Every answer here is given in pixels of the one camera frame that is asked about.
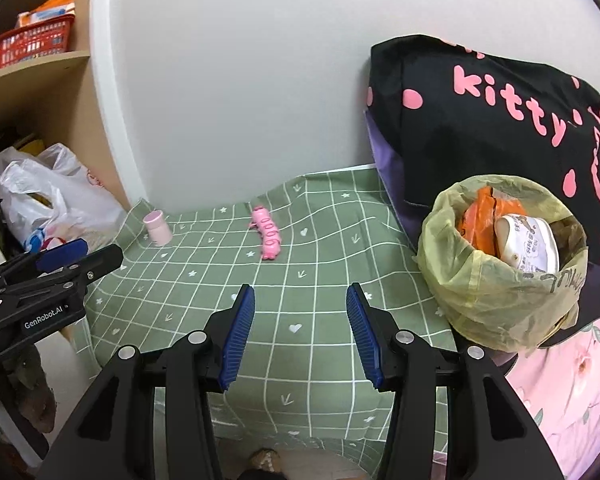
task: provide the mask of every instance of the silver screw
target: silver screw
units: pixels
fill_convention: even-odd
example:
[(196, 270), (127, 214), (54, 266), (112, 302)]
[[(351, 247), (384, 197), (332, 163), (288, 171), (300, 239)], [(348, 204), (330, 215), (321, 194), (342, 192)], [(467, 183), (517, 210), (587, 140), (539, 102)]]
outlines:
[(484, 350), (479, 346), (469, 346), (466, 352), (469, 354), (469, 357), (473, 357), (474, 359), (482, 359), (484, 357)]
[(199, 345), (206, 341), (206, 334), (202, 332), (202, 330), (196, 330), (195, 332), (191, 332), (187, 337), (187, 340), (192, 345)]
[(395, 338), (398, 340), (398, 343), (408, 345), (409, 343), (413, 343), (415, 336), (408, 330), (400, 330), (400, 332), (395, 335)]
[(118, 357), (120, 359), (131, 359), (134, 355), (136, 355), (136, 349), (132, 346), (123, 346), (118, 350)]

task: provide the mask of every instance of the white plastic bag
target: white plastic bag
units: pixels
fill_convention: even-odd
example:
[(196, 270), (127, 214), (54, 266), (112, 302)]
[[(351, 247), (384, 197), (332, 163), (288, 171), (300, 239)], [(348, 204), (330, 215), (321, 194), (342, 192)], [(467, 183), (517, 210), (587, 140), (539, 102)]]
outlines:
[[(42, 197), (48, 205), (34, 198)], [(116, 237), (126, 213), (66, 146), (37, 157), (0, 152), (0, 199), (7, 225), (26, 251), (84, 238), (94, 251)]]

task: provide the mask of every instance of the red basket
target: red basket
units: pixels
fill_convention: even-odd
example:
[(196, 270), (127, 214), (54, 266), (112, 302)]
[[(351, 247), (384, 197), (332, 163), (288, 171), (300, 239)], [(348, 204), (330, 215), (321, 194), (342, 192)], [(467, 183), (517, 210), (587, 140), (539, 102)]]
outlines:
[(0, 68), (34, 57), (66, 52), (73, 14), (65, 14), (0, 35)]

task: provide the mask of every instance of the plastic shopping bag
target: plastic shopping bag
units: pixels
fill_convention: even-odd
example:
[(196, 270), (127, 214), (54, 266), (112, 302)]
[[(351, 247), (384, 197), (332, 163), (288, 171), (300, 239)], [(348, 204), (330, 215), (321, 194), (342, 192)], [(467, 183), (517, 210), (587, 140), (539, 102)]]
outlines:
[(84, 238), (94, 251), (116, 237), (126, 213), (62, 144), (37, 157), (0, 152), (0, 199), (8, 227), (26, 251)]
[[(523, 272), (476, 250), (456, 228), (484, 186), (520, 200), (528, 215), (556, 227), (560, 270)], [(517, 176), (474, 176), (438, 195), (422, 225), (416, 257), (424, 279), (449, 323), (481, 345), (518, 352), (533, 349), (578, 318), (587, 275), (586, 236), (549, 190)]]

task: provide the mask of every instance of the white wall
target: white wall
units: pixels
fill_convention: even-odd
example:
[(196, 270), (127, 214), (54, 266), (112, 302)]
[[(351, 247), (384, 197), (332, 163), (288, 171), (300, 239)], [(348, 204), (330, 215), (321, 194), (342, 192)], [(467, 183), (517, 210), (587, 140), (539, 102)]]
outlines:
[[(149, 200), (173, 212), (368, 162), (369, 48), (394, 36), (422, 32), (551, 63), (600, 91), (592, 0), (110, 2), (122, 110), (104, 112), (122, 112)], [(119, 168), (133, 166), (120, 158)]]

